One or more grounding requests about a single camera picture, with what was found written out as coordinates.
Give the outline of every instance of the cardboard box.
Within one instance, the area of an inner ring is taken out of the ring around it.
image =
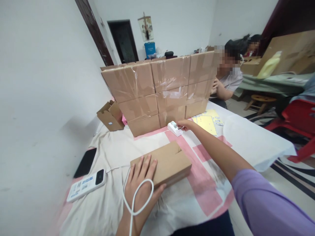
[[[150,63],[105,70],[102,76],[118,103],[155,93]]]
[[[253,75],[259,67],[260,57],[244,57],[244,63],[241,65],[243,74]]]
[[[206,46],[206,51],[214,51],[214,47],[212,47],[212,46]]]
[[[145,154],[144,161],[148,154],[151,154],[150,164],[155,159],[158,162],[152,178],[154,189],[165,183],[169,187],[190,174],[191,162],[175,141]],[[140,157],[132,160],[130,165],[139,161]]]
[[[151,63],[156,93],[188,85],[190,56]]]
[[[218,63],[219,54],[214,51],[191,55],[188,84],[215,79]]]
[[[161,61],[161,60],[166,60],[166,57],[159,57],[159,58],[153,58],[151,61]]]
[[[158,114],[155,94],[119,103],[118,106],[128,122]]]
[[[160,120],[161,128],[167,126],[171,121],[177,122],[185,119],[185,110],[186,106],[181,106],[170,111],[159,113],[158,118]]]
[[[143,135],[157,129],[160,129],[160,121],[158,115],[150,116],[141,120],[133,120],[128,122],[128,126],[134,137]]]
[[[188,86],[156,93],[158,112],[173,110],[176,107],[187,105]]]
[[[275,37],[271,40],[254,76],[264,64],[278,51],[282,51],[280,62],[271,75],[290,71],[291,67],[304,55],[315,50],[315,30]]]
[[[122,113],[117,102],[110,100],[98,112],[97,117],[108,128],[109,131],[124,129],[124,123],[121,121]]]
[[[208,99],[214,80],[206,80],[196,84],[188,85],[187,104]]]
[[[296,74],[310,74],[315,72],[315,55],[303,56],[290,69]]]
[[[115,69],[119,67],[124,67],[126,64],[120,64],[120,65],[114,65],[114,66],[106,66],[106,67],[100,67],[101,71],[107,70],[107,69]]]
[[[206,111],[208,100],[202,100],[196,103],[192,103],[186,106],[185,119],[199,115]]]
[[[136,64],[142,64],[142,63],[147,63],[149,61],[143,60],[143,61],[136,61]]]

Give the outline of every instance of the white cable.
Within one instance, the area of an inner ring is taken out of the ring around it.
[[[241,55],[241,59],[242,59],[242,63],[241,63],[241,65],[243,65],[243,63],[244,63],[244,57],[243,57],[243,55],[242,54],[240,54]]]
[[[114,168],[111,168],[111,169],[105,171],[105,173],[107,174],[108,172],[110,172],[110,171],[112,171],[112,170],[114,170],[114,169],[118,169],[118,168],[122,168],[122,167],[130,167],[130,165],[124,165],[124,166],[120,166],[120,167],[114,167]]]
[[[150,180],[150,179],[145,179],[145,180],[143,180],[143,181],[141,182],[141,184],[138,186],[138,188],[137,188],[136,191],[135,191],[134,198],[133,198],[133,200],[132,200],[132,206],[131,206],[131,209],[130,209],[130,207],[129,207],[129,205],[128,205],[128,202],[127,202],[127,200],[126,200],[126,198],[125,198],[125,183],[126,183],[127,177],[129,176],[129,172],[130,172],[130,168],[129,168],[128,174],[127,174],[127,176],[126,176],[126,178],[125,178],[124,185],[122,186],[122,192],[123,192],[122,197],[123,197],[123,199],[124,199],[124,202],[125,202],[125,204],[126,204],[126,207],[127,207],[128,211],[129,211],[130,214],[131,214],[130,228],[129,228],[129,236],[131,236],[131,234],[132,234],[132,221],[133,221],[133,218],[134,218],[134,216],[140,214],[140,213],[143,211],[143,209],[147,206],[147,204],[149,203],[149,201],[151,200],[151,197],[152,197],[152,195],[153,195],[153,190],[154,190],[154,184],[153,184],[153,181]],[[151,185],[152,185],[151,194],[150,194],[148,200],[146,201],[146,203],[143,205],[143,207],[141,207],[139,211],[134,212],[134,206],[135,206],[136,195],[137,195],[138,190],[139,190],[139,188],[141,187],[141,185],[143,185],[145,182],[150,182],[150,183],[151,183]]]

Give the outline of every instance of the hand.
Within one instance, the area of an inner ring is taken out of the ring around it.
[[[191,120],[181,120],[178,121],[176,124],[178,127],[181,127],[183,131],[188,131],[195,123]]]
[[[157,160],[154,160],[152,164],[150,165],[151,154],[148,155],[145,162],[143,162],[143,160],[144,160],[144,157],[142,156],[138,164],[136,165],[133,164],[131,166],[129,177],[126,183],[125,197],[130,208],[132,207],[132,200],[136,192],[136,189],[138,188],[138,186],[141,184],[141,182],[144,179],[152,179],[155,169],[157,167],[157,162],[158,162]],[[149,201],[147,206],[143,209],[143,211],[139,213],[137,216],[134,216],[133,227],[132,227],[133,235],[140,235],[144,223],[149,217],[154,205],[158,201],[158,198],[161,196],[165,187],[166,187],[166,184],[161,185],[153,193],[151,200]],[[151,193],[151,183],[145,182],[143,185],[141,185],[140,189],[137,192],[137,195],[135,198],[134,212],[137,212],[146,203],[146,201],[148,200],[150,196],[150,193]],[[130,220],[130,217],[131,217],[130,212],[128,211],[127,207],[124,205],[123,219]]]
[[[217,88],[217,86],[219,85],[219,83],[220,83],[220,81],[219,81],[217,78],[215,78],[215,79],[214,79],[214,82],[213,82],[213,85],[212,85],[212,89]]]

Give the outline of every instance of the dark door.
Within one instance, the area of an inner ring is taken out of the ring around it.
[[[121,63],[139,61],[130,20],[108,21]]]
[[[96,44],[96,47],[105,63],[106,66],[113,66],[113,60],[108,52],[106,44],[104,42],[103,36],[97,22],[94,18],[92,13],[91,7],[88,3],[88,0],[75,0],[76,4],[78,5],[80,12],[83,16],[83,19],[92,35],[92,38]]]

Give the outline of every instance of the wooden stool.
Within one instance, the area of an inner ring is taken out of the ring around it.
[[[266,97],[266,96],[261,96],[261,95],[252,95],[252,100],[247,104],[247,106],[245,107],[244,110],[248,110],[250,107],[256,107],[256,108],[259,108],[259,111],[258,111],[258,115],[261,115],[263,113],[263,111],[266,109],[267,107],[267,104],[270,103],[270,102],[274,102],[276,101],[277,99],[276,98],[271,98],[271,97]],[[262,102],[262,105],[261,107],[259,106],[254,106],[253,103],[254,102]]]

